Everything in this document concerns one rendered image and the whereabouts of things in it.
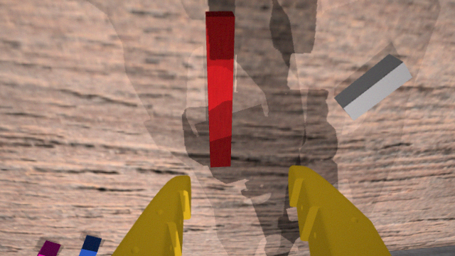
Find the red rod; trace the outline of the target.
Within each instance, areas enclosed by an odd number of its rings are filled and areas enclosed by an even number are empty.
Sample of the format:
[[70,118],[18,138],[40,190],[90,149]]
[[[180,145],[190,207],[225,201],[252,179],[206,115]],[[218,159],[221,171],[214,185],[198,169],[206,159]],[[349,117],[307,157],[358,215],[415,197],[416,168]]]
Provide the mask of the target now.
[[230,166],[235,16],[206,11],[210,167]]

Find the blue cube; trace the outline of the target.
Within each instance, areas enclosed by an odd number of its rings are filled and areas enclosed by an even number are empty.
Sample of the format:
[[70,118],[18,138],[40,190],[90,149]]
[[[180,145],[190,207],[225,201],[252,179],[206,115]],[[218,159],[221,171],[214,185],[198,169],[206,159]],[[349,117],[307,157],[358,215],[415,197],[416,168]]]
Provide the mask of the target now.
[[79,256],[96,256],[102,238],[87,235]]

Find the magenta rectangular block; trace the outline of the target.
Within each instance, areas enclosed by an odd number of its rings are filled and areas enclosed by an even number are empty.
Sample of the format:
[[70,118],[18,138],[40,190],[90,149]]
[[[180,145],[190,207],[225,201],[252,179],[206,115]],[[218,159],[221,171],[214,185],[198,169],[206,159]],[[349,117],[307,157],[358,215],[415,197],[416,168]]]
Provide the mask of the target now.
[[56,256],[60,246],[57,243],[46,240],[37,256]]

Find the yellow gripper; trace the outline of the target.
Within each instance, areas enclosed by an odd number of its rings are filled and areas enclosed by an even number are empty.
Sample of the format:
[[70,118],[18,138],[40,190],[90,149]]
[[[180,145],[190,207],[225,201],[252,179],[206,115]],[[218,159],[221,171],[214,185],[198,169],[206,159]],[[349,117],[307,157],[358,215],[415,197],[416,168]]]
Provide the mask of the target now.
[[[310,256],[392,256],[373,223],[326,179],[289,168],[289,205]],[[154,196],[112,256],[181,256],[183,220],[191,218],[191,178],[175,176]]]

